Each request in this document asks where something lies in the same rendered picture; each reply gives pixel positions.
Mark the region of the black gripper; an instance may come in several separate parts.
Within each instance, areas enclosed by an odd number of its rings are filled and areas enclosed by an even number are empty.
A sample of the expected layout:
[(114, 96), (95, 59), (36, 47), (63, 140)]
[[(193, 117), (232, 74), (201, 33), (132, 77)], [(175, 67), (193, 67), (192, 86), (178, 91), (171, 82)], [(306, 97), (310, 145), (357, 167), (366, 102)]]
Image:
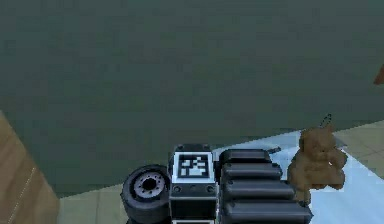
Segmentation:
[(169, 187), (164, 165), (152, 164), (134, 170), (123, 182), (120, 193), (127, 224), (170, 224)]

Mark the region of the brown wooden furniture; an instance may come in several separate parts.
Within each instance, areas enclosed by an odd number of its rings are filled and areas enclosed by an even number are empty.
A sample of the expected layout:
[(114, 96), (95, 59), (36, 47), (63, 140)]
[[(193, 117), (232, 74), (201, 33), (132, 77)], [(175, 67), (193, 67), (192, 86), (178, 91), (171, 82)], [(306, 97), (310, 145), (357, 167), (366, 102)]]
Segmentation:
[(59, 199), (0, 111), (0, 224), (57, 224)]

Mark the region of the brown teddy bear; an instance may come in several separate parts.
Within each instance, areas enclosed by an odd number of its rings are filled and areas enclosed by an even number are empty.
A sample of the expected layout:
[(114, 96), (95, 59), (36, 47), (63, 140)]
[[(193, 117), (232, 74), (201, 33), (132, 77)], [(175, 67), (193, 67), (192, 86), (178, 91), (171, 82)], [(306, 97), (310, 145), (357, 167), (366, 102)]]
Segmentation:
[(287, 170), (287, 180), (296, 191), (295, 200), (310, 204), (311, 189), (320, 190), (327, 186), (342, 189), (347, 158), (336, 146), (331, 124), (303, 130), (299, 149)]

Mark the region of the reddish brown object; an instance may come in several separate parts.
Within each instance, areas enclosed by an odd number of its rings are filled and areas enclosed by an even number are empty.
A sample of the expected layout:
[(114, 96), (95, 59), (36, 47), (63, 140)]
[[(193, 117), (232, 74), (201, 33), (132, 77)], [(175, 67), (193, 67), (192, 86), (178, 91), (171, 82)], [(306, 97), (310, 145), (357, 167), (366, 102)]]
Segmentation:
[(375, 79), (374, 79), (375, 85), (384, 84), (384, 64), (380, 67)]

